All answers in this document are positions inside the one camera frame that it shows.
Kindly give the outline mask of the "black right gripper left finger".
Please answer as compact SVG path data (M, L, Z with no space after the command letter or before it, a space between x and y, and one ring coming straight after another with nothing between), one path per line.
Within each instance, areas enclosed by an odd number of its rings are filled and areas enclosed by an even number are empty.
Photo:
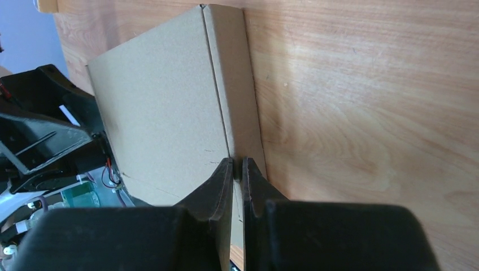
M12 270L228 270L233 161L169 207L61 208L22 240Z

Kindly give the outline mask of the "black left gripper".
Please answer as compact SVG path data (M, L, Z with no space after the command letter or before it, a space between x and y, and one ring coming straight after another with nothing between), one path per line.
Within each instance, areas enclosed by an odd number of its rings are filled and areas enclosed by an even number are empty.
M95 97L56 66L1 78L1 181L12 194L61 189L115 165Z

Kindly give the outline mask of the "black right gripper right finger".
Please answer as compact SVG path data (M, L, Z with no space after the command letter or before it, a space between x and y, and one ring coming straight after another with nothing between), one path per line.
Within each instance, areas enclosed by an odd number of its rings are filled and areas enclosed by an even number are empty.
M246 270L439 270L405 207L289 200L252 158L242 184Z

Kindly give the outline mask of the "brown cardboard paper box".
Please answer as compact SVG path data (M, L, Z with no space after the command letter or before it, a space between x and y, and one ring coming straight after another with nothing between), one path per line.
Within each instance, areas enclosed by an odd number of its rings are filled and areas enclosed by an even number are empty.
M245 16L198 5L87 66L119 175L153 206L178 203L233 159L223 269L242 247L241 164L266 172Z

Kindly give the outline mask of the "blue yellow small box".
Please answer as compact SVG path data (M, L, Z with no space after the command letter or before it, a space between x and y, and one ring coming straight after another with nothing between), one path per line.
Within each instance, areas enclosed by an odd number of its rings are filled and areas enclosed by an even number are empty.
M47 14L55 14L59 12L58 0L34 0L37 11Z

